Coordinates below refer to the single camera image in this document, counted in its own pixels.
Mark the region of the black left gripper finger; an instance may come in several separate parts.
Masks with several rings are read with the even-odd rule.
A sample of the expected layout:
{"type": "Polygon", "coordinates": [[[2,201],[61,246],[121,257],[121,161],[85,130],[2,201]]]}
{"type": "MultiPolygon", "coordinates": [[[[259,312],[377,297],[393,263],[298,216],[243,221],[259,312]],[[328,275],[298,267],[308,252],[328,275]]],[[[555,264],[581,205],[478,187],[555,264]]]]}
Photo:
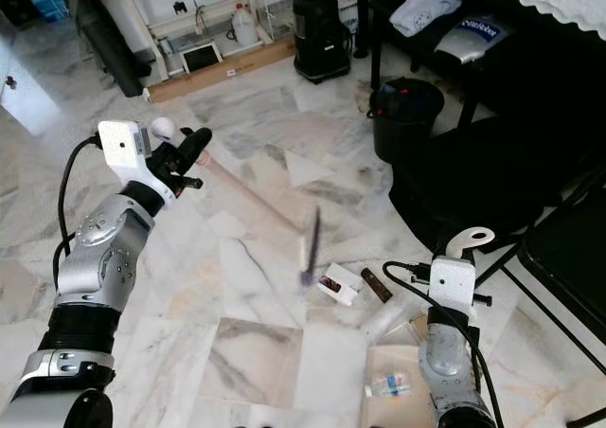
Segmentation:
{"type": "Polygon", "coordinates": [[[179,168],[187,169],[199,160],[207,144],[212,141],[212,131],[208,128],[181,128],[185,137],[179,143],[179,168]]]}

